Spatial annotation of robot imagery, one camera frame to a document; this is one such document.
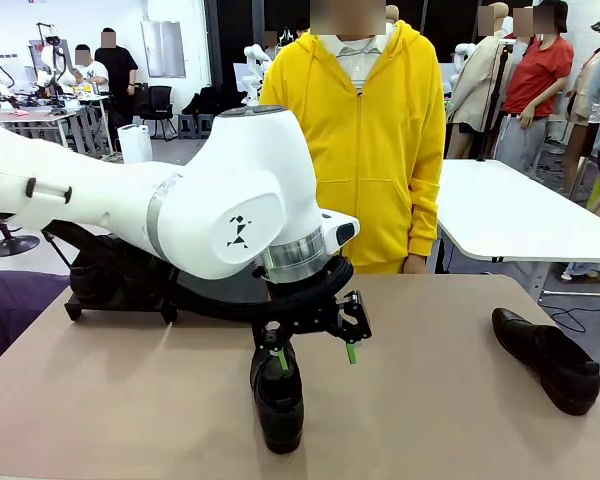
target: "brown tabletop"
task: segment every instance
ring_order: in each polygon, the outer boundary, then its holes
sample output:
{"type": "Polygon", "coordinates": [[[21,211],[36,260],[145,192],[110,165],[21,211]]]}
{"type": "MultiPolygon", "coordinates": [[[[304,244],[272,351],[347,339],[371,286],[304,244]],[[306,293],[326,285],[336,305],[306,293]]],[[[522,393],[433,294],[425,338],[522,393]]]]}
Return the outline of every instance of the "brown tabletop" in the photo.
{"type": "Polygon", "coordinates": [[[327,334],[294,337],[299,450],[270,454],[254,416],[251,332],[86,312],[63,294],[0,359],[0,474],[72,479],[600,480],[600,397],[557,410],[497,343],[491,311],[548,317],[515,281],[367,276],[373,338],[350,366],[327,334]]]}
{"type": "Polygon", "coordinates": [[[64,115],[49,115],[49,112],[31,111],[28,115],[11,115],[9,112],[0,112],[0,123],[33,123],[57,122],[72,117],[77,111],[69,111],[64,115]]]}

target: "yellow jacket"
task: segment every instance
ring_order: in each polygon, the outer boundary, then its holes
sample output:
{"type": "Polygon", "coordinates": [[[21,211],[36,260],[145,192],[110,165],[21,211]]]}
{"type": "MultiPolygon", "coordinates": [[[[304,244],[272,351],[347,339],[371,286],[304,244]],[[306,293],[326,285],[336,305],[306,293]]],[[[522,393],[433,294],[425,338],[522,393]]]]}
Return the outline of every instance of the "yellow jacket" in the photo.
{"type": "Polygon", "coordinates": [[[431,43],[396,25],[360,94],[319,38],[305,34],[280,51],[260,100],[300,122],[320,207],[360,220],[345,254],[365,273],[397,273],[409,253],[430,255],[437,237],[442,75],[431,43]]]}

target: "shoe sole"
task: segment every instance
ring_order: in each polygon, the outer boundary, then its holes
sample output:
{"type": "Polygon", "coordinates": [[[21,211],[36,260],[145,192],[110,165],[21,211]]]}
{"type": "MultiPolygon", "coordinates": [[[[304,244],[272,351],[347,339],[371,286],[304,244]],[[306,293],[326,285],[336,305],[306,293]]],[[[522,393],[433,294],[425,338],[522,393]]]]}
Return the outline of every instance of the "shoe sole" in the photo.
{"type": "MultiPolygon", "coordinates": [[[[507,351],[507,353],[509,353],[509,355],[511,355],[513,358],[518,360],[523,365],[526,365],[528,368],[531,368],[527,362],[525,362],[523,359],[518,357],[518,355],[516,355],[515,353],[513,353],[511,350],[509,350],[507,348],[507,346],[503,343],[502,339],[498,335],[498,331],[496,329],[493,330],[493,333],[495,333],[496,338],[498,339],[498,343],[500,343],[502,348],[504,348],[507,351]]],[[[593,403],[591,403],[591,402],[577,402],[577,401],[574,401],[574,400],[571,400],[571,399],[565,397],[556,388],[554,388],[552,385],[549,385],[546,382],[546,380],[542,377],[540,377],[540,385],[544,389],[544,391],[547,394],[547,396],[549,397],[549,399],[553,402],[553,404],[556,407],[558,407],[558,409],[562,410],[564,413],[566,413],[568,415],[573,415],[574,417],[580,417],[580,416],[584,415],[585,413],[587,413],[589,411],[589,409],[593,406],[593,403]]]]}
{"type": "Polygon", "coordinates": [[[294,438],[293,440],[285,440],[283,442],[267,438],[266,435],[264,437],[264,443],[267,445],[267,448],[269,450],[271,450],[273,453],[275,453],[276,455],[286,455],[288,453],[295,451],[300,446],[301,441],[302,441],[302,431],[300,431],[298,436],[296,438],[294,438]]]}

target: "zipper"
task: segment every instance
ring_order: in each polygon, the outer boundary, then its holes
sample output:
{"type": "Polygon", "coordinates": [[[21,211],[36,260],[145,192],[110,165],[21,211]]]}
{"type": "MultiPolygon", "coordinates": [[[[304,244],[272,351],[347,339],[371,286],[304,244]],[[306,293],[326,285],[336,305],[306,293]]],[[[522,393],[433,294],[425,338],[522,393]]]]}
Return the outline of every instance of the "zipper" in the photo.
{"type": "MultiPolygon", "coordinates": [[[[356,115],[356,162],[355,162],[355,188],[353,191],[353,211],[356,217],[359,217],[358,212],[358,197],[360,193],[360,136],[362,133],[362,92],[358,92],[358,96],[356,98],[358,103],[358,112],[356,115]]],[[[353,257],[353,242],[351,246],[351,250],[349,255],[353,257]]]]}

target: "hand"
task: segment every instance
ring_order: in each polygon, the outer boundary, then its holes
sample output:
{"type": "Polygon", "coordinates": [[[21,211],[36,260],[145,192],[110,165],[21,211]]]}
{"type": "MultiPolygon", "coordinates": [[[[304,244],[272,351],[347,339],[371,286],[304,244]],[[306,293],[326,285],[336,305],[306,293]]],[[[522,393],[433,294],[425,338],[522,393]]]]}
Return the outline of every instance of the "hand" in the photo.
{"type": "Polygon", "coordinates": [[[409,255],[404,261],[402,273],[406,275],[423,275],[427,272],[426,258],[420,255],[409,255]]]}
{"type": "Polygon", "coordinates": [[[520,126],[523,130],[526,130],[531,126],[531,123],[533,122],[533,117],[535,117],[535,115],[536,107],[534,107],[531,104],[527,105],[527,108],[525,108],[520,114],[520,126]]]}

